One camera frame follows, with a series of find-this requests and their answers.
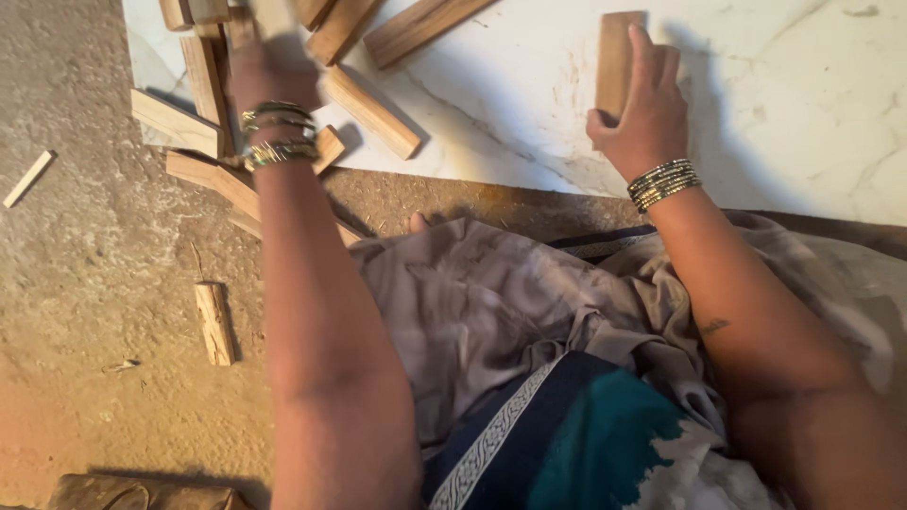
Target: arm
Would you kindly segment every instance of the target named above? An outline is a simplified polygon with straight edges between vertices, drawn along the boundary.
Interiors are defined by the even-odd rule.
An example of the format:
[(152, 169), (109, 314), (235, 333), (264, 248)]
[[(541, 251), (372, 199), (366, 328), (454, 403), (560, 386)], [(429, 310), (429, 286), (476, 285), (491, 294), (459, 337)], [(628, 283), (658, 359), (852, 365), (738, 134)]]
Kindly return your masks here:
[[(317, 100), (314, 71), (279, 69), (260, 44), (244, 48), (232, 69), (240, 111)], [(272, 128), (250, 142), (296, 134)], [(409, 383), (311, 164), (275, 163), (253, 175), (276, 420), (272, 507), (417, 506), (422, 464)]]
[[(631, 28), (633, 85), (617, 128), (590, 112), (588, 133), (632, 181), (687, 157), (679, 52), (663, 69)], [(760, 473), (800, 507), (894, 508), (907, 502), (903, 439), (834, 333), (769, 270), (701, 188), (649, 208), (688, 290), (731, 431)]]

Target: teal fabric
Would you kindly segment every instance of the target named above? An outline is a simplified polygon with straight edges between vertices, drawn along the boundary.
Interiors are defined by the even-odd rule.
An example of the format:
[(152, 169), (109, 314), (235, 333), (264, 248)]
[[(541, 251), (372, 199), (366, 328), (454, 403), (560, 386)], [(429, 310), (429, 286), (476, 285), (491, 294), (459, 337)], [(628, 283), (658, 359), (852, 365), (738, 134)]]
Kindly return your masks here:
[(551, 441), (526, 508), (620, 509), (639, 484), (670, 466), (651, 445), (677, 439), (683, 412), (629, 372), (598, 376), (574, 400)]

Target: patterned border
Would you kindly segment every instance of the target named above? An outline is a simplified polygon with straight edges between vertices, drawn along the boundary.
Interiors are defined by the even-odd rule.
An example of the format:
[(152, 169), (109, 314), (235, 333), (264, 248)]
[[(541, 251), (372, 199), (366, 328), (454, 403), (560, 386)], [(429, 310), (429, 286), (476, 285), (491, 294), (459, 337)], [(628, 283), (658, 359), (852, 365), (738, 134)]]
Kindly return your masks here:
[(536, 370), (494, 415), (492, 421), (445, 478), (444, 483), (438, 487), (432, 497), (432, 503), (428, 506), (430, 510), (460, 510), (463, 508), (473, 493), (475, 484), (485, 472), (485, 468), (492, 463), (504, 440), (507, 439), (517, 420), (520, 419), (520, 415), (539, 391), (541, 383), (545, 382), (545, 379), (554, 370), (554, 366), (562, 359), (563, 356)]
[(577, 259), (591, 259), (593, 257), (604, 257), (608, 255), (613, 255), (628, 246), (632, 246), (642, 240), (646, 240), (652, 236), (657, 236), (656, 232), (650, 234), (644, 234), (641, 236), (633, 236), (618, 240), (606, 240), (603, 242), (596, 242), (592, 244), (584, 244), (581, 246), (571, 246), (569, 248), (558, 248), (558, 250), (563, 251), (564, 253), (569, 253), (570, 255), (576, 257)]

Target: wood piece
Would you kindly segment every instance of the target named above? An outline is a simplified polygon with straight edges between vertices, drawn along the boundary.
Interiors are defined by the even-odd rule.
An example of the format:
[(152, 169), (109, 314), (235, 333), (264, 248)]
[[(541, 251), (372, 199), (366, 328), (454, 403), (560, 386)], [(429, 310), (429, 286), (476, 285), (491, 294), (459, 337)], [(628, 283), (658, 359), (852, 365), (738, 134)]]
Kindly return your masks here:
[[(210, 190), (220, 193), (225, 199), (233, 203), (235, 209), (247, 214), (254, 221), (261, 221), (258, 211), (258, 194), (233, 172), (211, 162), (193, 158), (182, 152), (167, 152), (167, 173), (185, 181), (194, 182)], [(337, 232), (344, 246), (361, 240), (362, 234), (336, 220)]]
[(188, 0), (161, 0), (161, 14), (164, 25), (171, 32), (182, 32), (192, 28), (192, 13)]
[(132, 117), (212, 158), (223, 155), (223, 130), (149, 93), (132, 89)]
[(181, 37), (182, 55), (186, 60), (186, 74), (192, 87), (192, 97), (199, 117), (219, 126), (223, 133), (225, 156), (232, 156), (233, 137), (229, 128), (227, 102), (218, 70), (214, 46), (208, 37)]
[(220, 23), (195, 25), (195, 35), (211, 42), (211, 51), (214, 53), (214, 64), (218, 68), (220, 88), (227, 92), (229, 81), (229, 52), (227, 51), (227, 36), (224, 25)]
[(400, 122), (400, 119), (394, 117), (340, 68), (328, 69), (324, 90), (368, 131), (377, 134), (378, 138), (401, 159), (409, 159), (422, 143), (414, 132)]
[(258, 39), (258, 26), (255, 15), (246, 6), (231, 7), (229, 9), (229, 23), (227, 23), (229, 47), (236, 50)]
[(296, 0), (296, 17), (309, 32), (325, 20), (336, 0)]
[(239, 207), (235, 205), (233, 206), (233, 209), (229, 212), (227, 220), (237, 227), (240, 227), (246, 232), (252, 234), (253, 236), (261, 239), (261, 221), (252, 218), (251, 216), (243, 212)]
[(646, 23), (646, 13), (634, 11), (601, 17), (595, 107), (614, 121), (620, 120), (629, 99), (633, 66), (629, 26), (634, 23), (643, 26)]
[(41, 177), (44, 170), (50, 166), (51, 162), (54, 161), (54, 158), (56, 158), (56, 152), (54, 151), (44, 151), (38, 156), (38, 159), (34, 162), (32, 168), (28, 169), (28, 172), (22, 176), (22, 179), (19, 180), (13, 190), (10, 191), (3, 200), (3, 204), (7, 209), (13, 207), (15, 203), (19, 201), (22, 195), (24, 195), (32, 184), (37, 181), (38, 177)]
[(495, 1), (420, 0), (366, 35), (366, 50), (384, 69)]
[(233, 339), (229, 332), (227, 305), (223, 285), (212, 281), (195, 284), (195, 304), (201, 315), (201, 331), (208, 348), (211, 365), (229, 367), (236, 359), (233, 356)]
[(229, 21), (227, 0), (188, 0), (192, 21), (196, 25)]
[(336, 0), (325, 21), (306, 42), (320, 63), (333, 65), (356, 41), (382, 0)]
[(330, 124), (318, 132), (317, 147), (318, 153), (321, 154), (321, 159), (312, 163), (312, 170), (315, 171), (315, 175), (323, 172), (346, 149), (337, 135), (337, 130)]

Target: bangle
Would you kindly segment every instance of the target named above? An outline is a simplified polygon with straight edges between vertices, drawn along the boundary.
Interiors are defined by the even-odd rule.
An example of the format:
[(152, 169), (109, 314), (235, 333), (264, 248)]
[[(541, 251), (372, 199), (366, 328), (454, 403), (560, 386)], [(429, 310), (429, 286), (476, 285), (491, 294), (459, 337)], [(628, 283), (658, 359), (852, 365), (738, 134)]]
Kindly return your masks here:
[(258, 118), (259, 115), (268, 112), (295, 113), (310, 123), (313, 122), (312, 116), (306, 112), (306, 109), (296, 103), (291, 103), (289, 101), (265, 101), (259, 103), (255, 108), (242, 113), (242, 116), (239, 118), (242, 130), (245, 132), (246, 129), (255, 122), (255, 119)]
[(693, 163), (690, 160), (674, 160), (661, 164), (631, 181), (627, 192), (642, 214), (656, 202), (678, 191), (701, 185), (702, 181), (693, 170)]
[(318, 148), (308, 138), (284, 138), (274, 142), (262, 142), (249, 146), (243, 153), (246, 170), (254, 172), (259, 168), (276, 162), (289, 160), (317, 161), (321, 158)]

